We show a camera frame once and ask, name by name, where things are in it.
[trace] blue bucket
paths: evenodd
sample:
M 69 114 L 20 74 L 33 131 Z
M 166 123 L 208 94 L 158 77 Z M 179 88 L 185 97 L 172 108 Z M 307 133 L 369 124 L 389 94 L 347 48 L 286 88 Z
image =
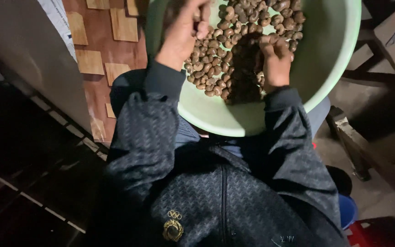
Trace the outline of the blue bucket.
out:
M 341 227 L 346 230 L 358 218 L 358 207 L 348 196 L 339 195 L 339 210 L 341 212 Z

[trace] grey wall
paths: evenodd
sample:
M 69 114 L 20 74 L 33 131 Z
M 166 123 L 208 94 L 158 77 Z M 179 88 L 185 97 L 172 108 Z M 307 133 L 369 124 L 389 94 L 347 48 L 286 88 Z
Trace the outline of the grey wall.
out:
M 91 132 L 82 75 L 37 0 L 0 0 L 0 60 Z

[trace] dark jacket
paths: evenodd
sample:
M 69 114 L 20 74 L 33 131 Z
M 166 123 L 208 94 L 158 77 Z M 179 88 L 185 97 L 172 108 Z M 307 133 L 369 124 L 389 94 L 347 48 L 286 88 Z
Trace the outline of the dark jacket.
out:
M 86 244 L 348 246 L 337 189 L 313 150 L 296 89 L 265 97 L 269 153 L 251 166 L 205 141 L 175 150 L 185 77 L 150 60 L 115 80 L 117 125 Z M 178 242 L 163 237 L 171 210 L 182 216 L 174 219 L 184 230 Z

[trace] gold emblem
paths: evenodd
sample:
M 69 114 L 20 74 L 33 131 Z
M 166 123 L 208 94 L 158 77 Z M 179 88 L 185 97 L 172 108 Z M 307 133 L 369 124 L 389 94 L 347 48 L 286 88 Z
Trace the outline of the gold emblem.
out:
M 180 215 L 178 211 L 170 210 L 167 213 L 167 216 L 171 217 L 172 219 L 168 220 L 164 224 L 164 232 L 162 233 L 162 236 L 166 240 L 178 242 L 182 236 L 182 233 L 184 233 L 184 228 L 182 228 L 182 225 L 179 223 L 179 221 L 177 221 L 182 219 L 182 215 Z

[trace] dark floor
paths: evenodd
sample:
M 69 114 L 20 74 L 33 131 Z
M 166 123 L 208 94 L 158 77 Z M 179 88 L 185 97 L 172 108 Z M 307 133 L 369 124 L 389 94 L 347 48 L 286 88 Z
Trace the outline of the dark floor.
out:
M 72 247 L 84 235 L 105 161 L 55 113 L 0 83 L 0 246 Z

